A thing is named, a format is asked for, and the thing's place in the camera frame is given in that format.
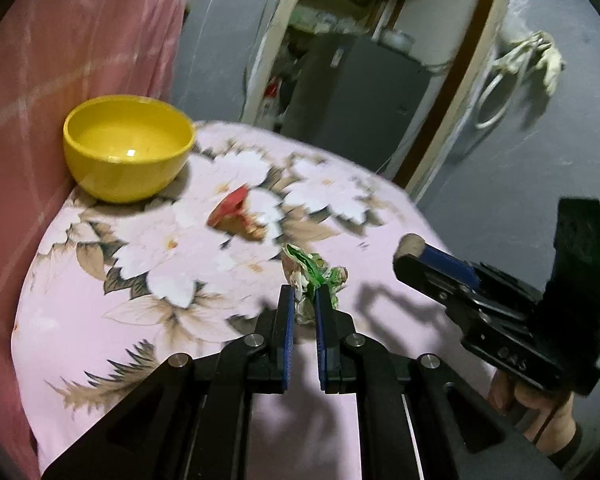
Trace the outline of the right hand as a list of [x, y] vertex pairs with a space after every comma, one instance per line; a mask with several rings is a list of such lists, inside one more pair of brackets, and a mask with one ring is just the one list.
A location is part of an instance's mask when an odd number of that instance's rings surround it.
[[524, 424], [524, 436], [560, 470], [578, 452], [582, 430], [573, 417], [574, 395], [546, 396], [523, 382], [516, 382], [499, 370], [494, 374], [489, 404], [501, 415], [512, 417], [522, 406], [531, 418]]

